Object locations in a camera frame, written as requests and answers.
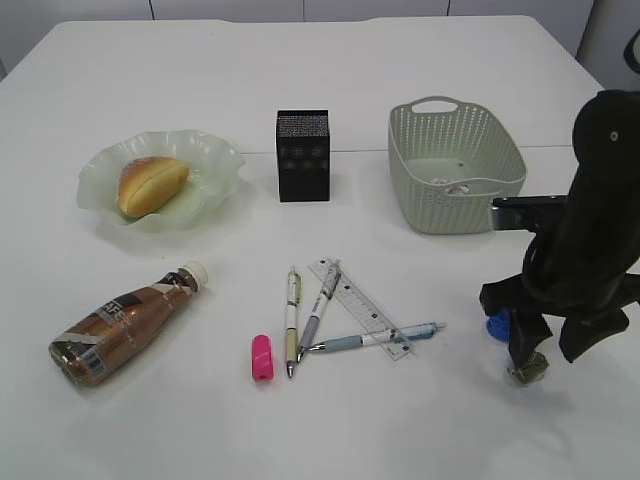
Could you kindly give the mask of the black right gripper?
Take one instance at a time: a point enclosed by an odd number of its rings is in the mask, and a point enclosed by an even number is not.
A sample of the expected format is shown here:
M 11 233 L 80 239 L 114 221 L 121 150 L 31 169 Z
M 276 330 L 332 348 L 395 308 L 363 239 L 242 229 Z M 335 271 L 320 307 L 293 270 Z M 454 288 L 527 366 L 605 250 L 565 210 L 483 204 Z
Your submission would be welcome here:
M 639 301 L 639 276 L 624 273 L 562 272 L 544 277 L 551 258 L 551 237 L 538 234 L 528 245 L 521 272 L 481 287 L 479 302 L 488 316 L 509 309 L 508 351 L 516 368 L 524 366 L 539 344 L 552 336 L 543 315 L 567 317 L 560 350 L 573 363 L 602 340 L 628 328 L 622 308 Z

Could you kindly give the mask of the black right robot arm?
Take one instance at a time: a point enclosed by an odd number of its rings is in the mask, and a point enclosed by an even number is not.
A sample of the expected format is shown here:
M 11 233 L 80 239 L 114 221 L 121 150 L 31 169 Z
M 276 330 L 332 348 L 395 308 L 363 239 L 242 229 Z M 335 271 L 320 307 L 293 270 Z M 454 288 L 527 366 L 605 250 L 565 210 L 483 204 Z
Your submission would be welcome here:
M 519 274 L 483 285 L 487 316 L 509 315 L 514 370 L 528 370 L 560 317 L 568 362 L 624 332 L 624 307 L 639 300 L 639 94 L 603 90 L 578 113 L 572 133 L 578 167 L 565 195 L 498 197 L 494 229 L 534 237 Z

